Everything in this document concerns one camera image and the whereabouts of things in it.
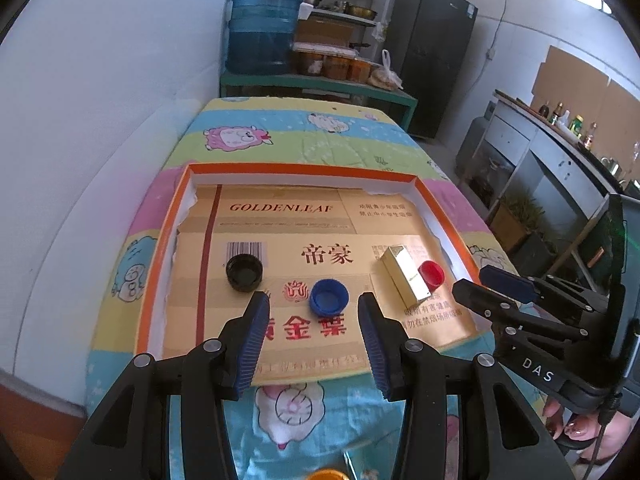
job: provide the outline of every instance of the black bottle cap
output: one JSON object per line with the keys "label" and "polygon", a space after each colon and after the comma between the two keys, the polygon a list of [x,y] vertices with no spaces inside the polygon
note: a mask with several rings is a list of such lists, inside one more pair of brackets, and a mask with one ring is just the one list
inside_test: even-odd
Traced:
{"label": "black bottle cap", "polygon": [[252,292],[262,281],[262,263],[252,254],[236,254],[226,263],[226,278],[238,292]]}

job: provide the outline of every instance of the drawer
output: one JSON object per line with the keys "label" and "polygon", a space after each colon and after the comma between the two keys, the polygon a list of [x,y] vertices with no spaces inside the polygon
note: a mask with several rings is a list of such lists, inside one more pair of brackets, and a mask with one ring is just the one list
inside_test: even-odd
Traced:
{"label": "drawer", "polygon": [[533,139],[539,130],[539,128],[525,116],[519,114],[516,110],[508,107],[501,101],[498,101],[498,104],[495,106],[494,114],[500,117],[509,126],[518,130],[529,140]]}
{"label": "drawer", "polygon": [[495,115],[489,124],[484,140],[502,153],[514,166],[518,165],[529,145],[529,139]]}
{"label": "drawer", "polygon": [[602,194],[580,166],[544,132],[531,141],[531,152],[558,179],[587,218],[591,218],[602,202]]}

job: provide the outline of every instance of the red bottle cap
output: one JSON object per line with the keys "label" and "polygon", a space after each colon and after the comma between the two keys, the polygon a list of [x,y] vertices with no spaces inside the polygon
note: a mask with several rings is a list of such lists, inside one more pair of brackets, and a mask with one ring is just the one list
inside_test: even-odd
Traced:
{"label": "red bottle cap", "polygon": [[433,292],[444,283],[444,270],[436,262],[431,260],[422,262],[418,272],[420,272],[430,292]]}

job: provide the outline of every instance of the refrigerator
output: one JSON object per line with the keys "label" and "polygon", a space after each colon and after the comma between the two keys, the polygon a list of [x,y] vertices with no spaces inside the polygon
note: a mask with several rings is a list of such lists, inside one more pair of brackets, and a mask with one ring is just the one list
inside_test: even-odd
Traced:
{"label": "refrigerator", "polygon": [[396,0],[385,48],[404,91],[418,99],[412,136],[435,137],[477,15],[466,0]]}

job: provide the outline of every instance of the gold box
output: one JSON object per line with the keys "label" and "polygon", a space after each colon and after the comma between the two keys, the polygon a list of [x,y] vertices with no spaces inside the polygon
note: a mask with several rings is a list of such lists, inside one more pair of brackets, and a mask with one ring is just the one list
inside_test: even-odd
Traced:
{"label": "gold box", "polygon": [[429,288],[404,245],[389,246],[381,259],[407,308],[430,297]]}

